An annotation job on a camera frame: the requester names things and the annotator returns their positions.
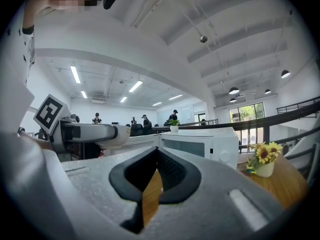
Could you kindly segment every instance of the air conditioner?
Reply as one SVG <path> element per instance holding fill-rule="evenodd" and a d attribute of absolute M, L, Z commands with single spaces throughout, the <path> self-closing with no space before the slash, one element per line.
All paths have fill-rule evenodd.
<path fill-rule="evenodd" d="M 95 97 L 93 97 L 92 98 L 92 102 L 93 103 L 103 104 L 103 103 L 105 103 L 105 99 L 104 98 L 95 98 Z"/>

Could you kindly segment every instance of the small green plant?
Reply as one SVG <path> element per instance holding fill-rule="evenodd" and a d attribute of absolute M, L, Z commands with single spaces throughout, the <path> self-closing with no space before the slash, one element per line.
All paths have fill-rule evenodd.
<path fill-rule="evenodd" d="M 180 125 L 180 121 L 179 120 L 170 119 L 169 120 L 169 125 L 178 126 L 178 125 Z"/>

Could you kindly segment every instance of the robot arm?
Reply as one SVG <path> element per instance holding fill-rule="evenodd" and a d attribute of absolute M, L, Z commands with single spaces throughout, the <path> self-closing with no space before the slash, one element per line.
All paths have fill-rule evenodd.
<path fill-rule="evenodd" d="M 95 143 L 101 149 L 120 147 L 127 142 L 131 131 L 122 125 L 78 123 L 68 106 L 51 94 L 33 119 L 44 130 L 57 154 L 67 153 L 74 143 Z"/>

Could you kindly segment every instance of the security camera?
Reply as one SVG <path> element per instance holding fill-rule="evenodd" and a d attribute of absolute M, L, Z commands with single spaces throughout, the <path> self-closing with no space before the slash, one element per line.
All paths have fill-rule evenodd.
<path fill-rule="evenodd" d="M 201 42 L 201 43 L 204 44 L 204 43 L 206 43 L 207 41 L 208 41 L 208 37 L 206 37 L 205 35 L 203 35 L 203 36 L 200 37 L 200 42 Z"/>

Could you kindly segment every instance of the window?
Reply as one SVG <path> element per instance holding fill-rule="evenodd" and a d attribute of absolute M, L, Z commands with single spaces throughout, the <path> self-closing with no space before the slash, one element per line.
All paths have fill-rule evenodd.
<path fill-rule="evenodd" d="M 229 109 L 230 122 L 245 122 L 265 117 L 264 104 L 257 103 L 248 106 L 241 106 Z"/>
<path fill-rule="evenodd" d="M 263 103 L 257 103 L 248 106 L 241 106 L 229 109 L 230 122 L 238 123 L 245 122 L 265 117 L 265 109 Z M 237 131 L 239 141 L 241 145 L 256 144 L 263 142 L 264 131 L 263 128 L 252 128 L 250 130 Z"/>

